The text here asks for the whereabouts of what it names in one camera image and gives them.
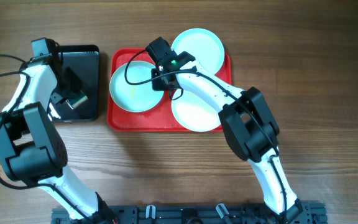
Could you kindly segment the green and yellow sponge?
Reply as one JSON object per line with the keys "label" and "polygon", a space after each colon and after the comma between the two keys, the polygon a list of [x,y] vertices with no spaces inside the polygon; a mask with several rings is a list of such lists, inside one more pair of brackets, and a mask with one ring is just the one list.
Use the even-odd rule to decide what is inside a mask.
{"label": "green and yellow sponge", "polygon": [[88,100],[87,95],[82,91],[78,91],[75,96],[66,99],[66,103],[69,105],[69,107],[74,110],[80,105],[82,105],[84,102]]}

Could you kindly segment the white plate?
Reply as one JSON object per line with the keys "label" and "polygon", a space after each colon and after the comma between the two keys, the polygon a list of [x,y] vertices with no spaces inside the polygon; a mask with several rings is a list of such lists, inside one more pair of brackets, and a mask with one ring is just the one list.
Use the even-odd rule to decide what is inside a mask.
{"label": "white plate", "polygon": [[171,109],[176,121],[190,131],[212,131],[221,124],[218,112],[190,91],[176,90]]}

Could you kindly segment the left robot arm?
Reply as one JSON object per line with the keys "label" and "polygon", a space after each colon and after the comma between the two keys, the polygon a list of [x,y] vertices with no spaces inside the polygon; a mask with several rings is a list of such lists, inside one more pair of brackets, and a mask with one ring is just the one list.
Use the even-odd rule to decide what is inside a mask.
{"label": "left robot arm", "polygon": [[99,49],[45,37],[31,44],[33,56],[21,62],[17,90],[0,112],[0,184],[45,191],[67,211],[69,223],[117,223],[107,203],[68,166],[53,125],[69,111],[97,116]]}

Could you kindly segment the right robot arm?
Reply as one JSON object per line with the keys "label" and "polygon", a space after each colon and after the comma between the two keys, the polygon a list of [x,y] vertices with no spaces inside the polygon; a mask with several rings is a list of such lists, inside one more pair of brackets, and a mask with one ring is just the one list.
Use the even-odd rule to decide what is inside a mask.
{"label": "right robot arm", "polygon": [[188,52],[177,54],[162,37],[145,50],[156,66],[152,81],[187,90],[217,111],[228,146],[251,165],[266,206],[281,223],[291,223],[302,209],[283,171],[277,139],[280,130],[263,94],[254,87],[243,90],[224,82]]}

